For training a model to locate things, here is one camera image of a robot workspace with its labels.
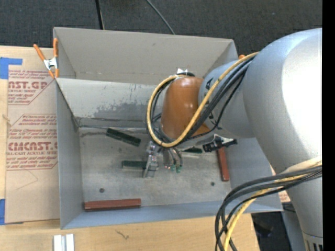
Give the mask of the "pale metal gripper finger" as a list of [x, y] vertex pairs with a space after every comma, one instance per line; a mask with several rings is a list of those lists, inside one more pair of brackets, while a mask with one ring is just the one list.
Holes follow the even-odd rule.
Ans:
[[148, 171], [151, 165], [151, 161], [152, 161], [152, 143], [149, 142], [148, 146], [146, 147], [146, 165], [144, 167], [142, 176], [143, 178], [146, 178], [148, 175]]
[[158, 153], [159, 153], [159, 147], [155, 146], [153, 153], [152, 153], [152, 177], [154, 177], [155, 172], [159, 169], [159, 162], [158, 162]]

